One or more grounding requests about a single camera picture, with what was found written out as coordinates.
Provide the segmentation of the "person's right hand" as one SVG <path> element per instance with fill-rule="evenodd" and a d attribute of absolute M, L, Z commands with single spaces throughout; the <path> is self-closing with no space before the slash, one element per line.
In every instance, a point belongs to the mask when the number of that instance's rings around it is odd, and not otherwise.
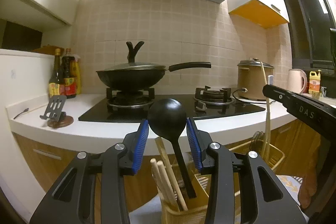
<path fill-rule="evenodd" d="M 303 209 L 306 209 L 310 205 L 311 198 L 317 192 L 317 185 L 318 185 L 317 184 L 317 161 L 318 161 L 318 156 L 319 156 L 319 147 L 320 145 L 316 148 L 316 150 L 311 156 L 311 160 L 309 162 L 306 175 L 303 178 L 303 182 L 298 192 L 298 201 L 299 201 L 300 206 Z"/>

